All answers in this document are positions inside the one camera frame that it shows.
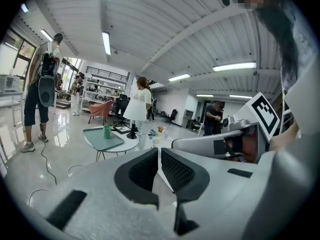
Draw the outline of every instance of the green cup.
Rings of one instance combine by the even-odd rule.
[[[111,126],[110,125],[103,126],[103,138],[110,139],[110,134],[111,134]]]

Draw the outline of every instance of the pink chair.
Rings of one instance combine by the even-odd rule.
[[[105,121],[107,120],[107,117],[109,116],[109,111],[112,107],[113,101],[108,100],[106,103],[103,104],[94,104],[89,106],[90,110],[90,119],[88,124],[90,124],[91,117],[95,119],[95,116],[102,116],[103,117],[103,126],[105,125]]]

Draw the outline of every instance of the cable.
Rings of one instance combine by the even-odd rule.
[[[28,206],[30,206],[30,200],[31,200],[32,195],[33,195],[35,192],[40,191],[40,190],[49,191],[48,189],[37,189],[37,190],[33,191],[33,192],[31,193],[30,197],[29,197]]]
[[[83,167],[85,167],[85,166],[82,165],[82,164],[75,164],[75,165],[71,166],[71,167],[68,169],[68,172],[67,172],[68,175],[69,175],[69,170],[70,170],[72,167],[75,167],[75,166],[83,166]]]
[[[41,130],[41,136],[42,136],[42,132],[43,132],[42,130],[43,130],[43,128],[42,128],[42,124],[41,124],[39,109],[38,109],[38,116],[39,116],[40,130]],[[48,164],[47,164],[48,158],[43,154],[43,152],[44,152],[44,150],[45,150],[45,148],[46,148],[46,143],[45,143],[45,141],[44,141],[43,138],[42,138],[42,141],[43,141],[43,143],[44,143],[44,148],[43,148],[42,151],[41,151],[41,156],[43,156],[43,157],[45,158],[45,167],[46,167],[46,170],[47,170],[47,172],[48,172],[49,174],[51,174],[51,175],[54,177],[55,185],[57,185],[57,178],[56,178],[56,176],[54,176],[54,175],[49,171],[49,169],[48,169]]]

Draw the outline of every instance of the fluorescent ceiling light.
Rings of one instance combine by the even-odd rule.
[[[180,79],[184,79],[184,78],[189,78],[189,77],[190,77],[190,75],[183,74],[183,75],[176,76],[174,78],[170,78],[169,81],[172,82],[172,81],[176,81],[176,80],[180,80]]]
[[[102,39],[103,39],[105,53],[108,55],[111,55],[109,33],[102,32]]]
[[[16,51],[18,51],[18,49],[17,49],[16,47],[14,47],[13,45],[11,45],[11,44],[9,44],[9,43],[7,43],[7,42],[5,42],[4,44],[5,44],[6,46],[9,46],[10,48],[15,49]]]
[[[211,94],[197,94],[198,97],[213,97]]]
[[[231,98],[242,98],[242,99],[252,99],[251,96],[241,96],[241,95],[229,95]]]
[[[25,3],[21,4],[21,9],[22,9],[25,13],[27,13],[27,12],[29,11],[29,10],[28,10],[28,7],[26,6]]]
[[[241,69],[255,69],[257,67],[257,63],[255,62],[246,62],[246,63],[237,63],[237,64],[229,64],[223,66],[214,66],[213,70],[224,71],[224,70],[241,70]]]
[[[44,29],[40,30],[40,32],[49,39],[50,42],[52,42],[52,37],[45,31]]]

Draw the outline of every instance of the white shirt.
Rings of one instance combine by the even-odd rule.
[[[143,90],[138,90],[133,99],[145,102],[146,104],[151,104],[151,96],[151,91],[149,91],[147,88],[144,88]]]

